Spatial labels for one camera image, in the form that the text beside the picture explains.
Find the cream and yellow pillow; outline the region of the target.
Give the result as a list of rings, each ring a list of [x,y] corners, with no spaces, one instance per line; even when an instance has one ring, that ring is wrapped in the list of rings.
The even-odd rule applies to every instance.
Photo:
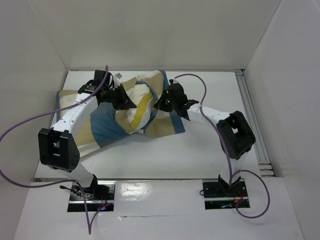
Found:
[[[130,108],[126,115],[133,130],[142,129],[150,120],[152,103],[155,100],[151,89],[146,84],[136,84],[128,91],[130,100],[136,108]]]

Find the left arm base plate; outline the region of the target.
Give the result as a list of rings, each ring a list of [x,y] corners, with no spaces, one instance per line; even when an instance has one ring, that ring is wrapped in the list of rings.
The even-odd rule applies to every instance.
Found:
[[[71,187],[63,185],[60,189],[69,191],[69,200],[67,212],[78,213],[85,212],[85,200],[88,212],[113,212],[115,199],[115,184],[98,184],[97,188],[91,192],[90,189],[83,188],[84,194],[80,187],[73,183]]]

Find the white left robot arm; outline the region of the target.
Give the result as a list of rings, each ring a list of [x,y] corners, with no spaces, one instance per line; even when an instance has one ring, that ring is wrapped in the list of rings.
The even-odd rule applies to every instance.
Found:
[[[65,114],[61,119],[51,128],[42,128],[38,133],[41,164],[78,182],[81,194],[88,200],[97,197],[100,188],[97,177],[80,163],[75,138],[87,118],[101,103],[110,103],[114,110],[137,107],[108,69],[96,70],[94,78],[78,90],[74,104],[63,108]]]

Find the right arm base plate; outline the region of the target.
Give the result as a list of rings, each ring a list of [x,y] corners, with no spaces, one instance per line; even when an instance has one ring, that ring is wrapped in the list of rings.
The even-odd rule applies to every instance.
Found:
[[[217,179],[203,181],[199,194],[204,198],[205,210],[250,208],[246,183],[243,179],[230,191],[223,192]]]

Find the blue beige patchwork pillowcase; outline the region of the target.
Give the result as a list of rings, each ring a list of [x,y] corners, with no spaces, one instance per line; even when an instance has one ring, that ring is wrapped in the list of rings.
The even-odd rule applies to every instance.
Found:
[[[161,138],[186,131],[176,112],[164,112],[153,107],[163,90],[169,86],[167,74],[164,70],[155,70],[149,74],[138,75],[122,84],[127,94],[130,89],[138,84],[146,84],[151,89],[154,101],[151,104],[150,120],[142,129],[133,130],[127,120],[128,110],[114,110],[110,103],[101,103],[87,118],[75,138],[81,157],[135,133],[152,138]]]

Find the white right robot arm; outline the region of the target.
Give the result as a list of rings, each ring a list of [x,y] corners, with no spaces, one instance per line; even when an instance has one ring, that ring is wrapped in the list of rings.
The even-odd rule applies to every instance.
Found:
[[[188,99],[179,83],[169,85],[154,108],[163,112],[175,111],[181,118],[204,124],[216,131],[221,149],[227,157],[226,168],[218,176],[218,190],[223,196],[230,196],[240,182],[247,153],[256,142],[243,113],[223,112],[204,106],[195,99]]]

